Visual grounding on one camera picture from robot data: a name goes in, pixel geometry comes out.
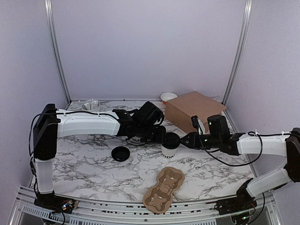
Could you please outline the stack of white paper cups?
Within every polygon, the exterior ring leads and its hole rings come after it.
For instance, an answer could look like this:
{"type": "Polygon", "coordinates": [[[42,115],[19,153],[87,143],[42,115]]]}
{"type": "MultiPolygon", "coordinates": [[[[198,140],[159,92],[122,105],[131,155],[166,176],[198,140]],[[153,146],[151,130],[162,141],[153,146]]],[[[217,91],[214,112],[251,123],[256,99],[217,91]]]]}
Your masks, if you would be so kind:
{"type": "Polygon", "coordinates": [[[141,143],[140,137],[132,137],[130,139],[130,141],[133,142],[133,143],[135,143],[135,144],[141,143]]]}

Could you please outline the single white paper cup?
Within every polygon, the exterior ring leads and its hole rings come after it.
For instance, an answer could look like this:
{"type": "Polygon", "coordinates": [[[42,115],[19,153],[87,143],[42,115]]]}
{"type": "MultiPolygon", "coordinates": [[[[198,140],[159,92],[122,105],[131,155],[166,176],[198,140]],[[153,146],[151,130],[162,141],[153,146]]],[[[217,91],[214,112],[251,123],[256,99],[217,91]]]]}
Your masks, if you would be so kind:
{"type": "Polygon", "coordinates": [[[163,158],[165,158],[165,159],[171,159],[176,154],[177,148],[170,149],[170,148],[167,148],[167,147],[165,147],[165,146],[162,145],[161,146],[161,151],[162,151],[162,157],[163,158]]]}

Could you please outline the brown paper bag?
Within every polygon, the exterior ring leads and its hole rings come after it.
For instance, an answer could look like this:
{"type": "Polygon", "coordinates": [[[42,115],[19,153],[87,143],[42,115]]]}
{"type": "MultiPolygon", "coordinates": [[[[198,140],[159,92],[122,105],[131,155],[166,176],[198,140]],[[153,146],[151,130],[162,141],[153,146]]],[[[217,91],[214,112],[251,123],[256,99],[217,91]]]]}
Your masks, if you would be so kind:
{"type": "Polygon", "coordinates": [[[168,100],[165,106],[165,118],[188,134],[196,131],[191,121],[191,117],[196,115],[203,124],[204,133],[207,133],[209,131],[207,118],[221,115],[225,109],[226,106],[220,102],[193,91],[168,100]]]}

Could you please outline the black plastic cup lid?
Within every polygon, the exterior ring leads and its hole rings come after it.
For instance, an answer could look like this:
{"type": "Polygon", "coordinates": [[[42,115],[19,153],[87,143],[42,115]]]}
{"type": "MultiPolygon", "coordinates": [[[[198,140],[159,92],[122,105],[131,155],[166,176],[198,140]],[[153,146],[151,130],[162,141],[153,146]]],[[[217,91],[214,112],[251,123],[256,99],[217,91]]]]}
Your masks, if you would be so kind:
{"type": "Polygon", "coordinates": [[[115,161],[124,162],[129,159],[130,151],[127,147],[119,146],[112,150],[111,156],[115,161]]]}

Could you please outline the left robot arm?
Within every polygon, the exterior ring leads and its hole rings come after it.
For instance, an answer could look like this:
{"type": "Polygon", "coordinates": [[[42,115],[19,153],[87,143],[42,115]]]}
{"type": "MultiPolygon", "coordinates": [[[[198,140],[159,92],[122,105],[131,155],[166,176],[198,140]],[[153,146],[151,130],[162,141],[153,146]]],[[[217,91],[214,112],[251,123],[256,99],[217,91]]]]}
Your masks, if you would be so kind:
{"type": "Polygon", "coordinates": [[[72,135],[140,137],[142,143],[162,144],[166,128],[163,112],[147,101],[140,109],[106,112],[67,111],[47,104],[32,120],[29,134],[30,169],[35,177],[36,206],[70,214],[78,201],[60,197],[53,187],[53,159],[57,139],[72,135]]]}

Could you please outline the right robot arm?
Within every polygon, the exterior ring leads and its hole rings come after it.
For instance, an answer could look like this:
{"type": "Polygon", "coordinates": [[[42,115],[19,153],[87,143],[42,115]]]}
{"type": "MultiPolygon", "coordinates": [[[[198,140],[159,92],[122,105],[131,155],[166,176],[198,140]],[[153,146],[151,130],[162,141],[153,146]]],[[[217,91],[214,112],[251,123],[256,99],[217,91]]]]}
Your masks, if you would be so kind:
{"type": "Polygon", "coordinates": [[[218,133],[200,135],[191,132],[181,138],[181,144],[204,150],[209,155],[213,149],[222,153],[240,156],[248,154],[277,155],[286,158],[286,163],[259,177],[247,180],[237,190],[236,196],[218,200],[215,209],[220,215],[248,210],[257,206],[256,196],[269,190],[278,189],[289,182],[300,181],[300,129],[295,127],[290,132],[277,134],[218,133]]]}

